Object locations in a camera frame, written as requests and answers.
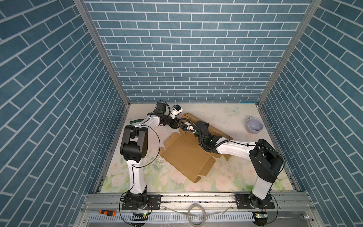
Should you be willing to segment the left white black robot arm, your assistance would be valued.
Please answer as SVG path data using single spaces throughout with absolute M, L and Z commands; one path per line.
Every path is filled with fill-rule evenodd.
M 124 210 L 142 210 L 149 208 L 152 201 L 147 197 L 147 184 L 144 180 L 143 168 L 148 151 L 148 132 L 156 132 L 158 126 L 179 128 L 178 115 L 182 113 L 179 105 L 170 107 L 165 101 L 157 101 L 153 112 L 138 123 L 125 126 L 121 139 L 120 154 L 126 161 L 129 170 L 130 189 L 122 198 Z

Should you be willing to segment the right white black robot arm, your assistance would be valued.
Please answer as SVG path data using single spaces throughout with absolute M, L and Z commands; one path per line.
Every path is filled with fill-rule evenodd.
M 283 155 L 264 139 L 257 142 L 240 142 L 213 135 L 209 132 L 209 124 L 204 121 L 193 123 L 182 118 L 179 126 L 183 131 L 194 133 L 198 138 L 198 144 L 206 152 L 227 154 L 251 161 L 258 177 L 248 197 L 249 203 L 256 209 L 267 206 L 270 202 L 268 193 L 285 167 Z

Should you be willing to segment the brown cardboard box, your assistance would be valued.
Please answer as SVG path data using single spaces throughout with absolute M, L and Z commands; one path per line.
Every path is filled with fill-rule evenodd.
M 193 183 L 208 175 L 216 159 L 224 157 L 228 161 L 231 157 L 204 151 L 193 133 L 181 129 L 164 142 L 160 155 Z

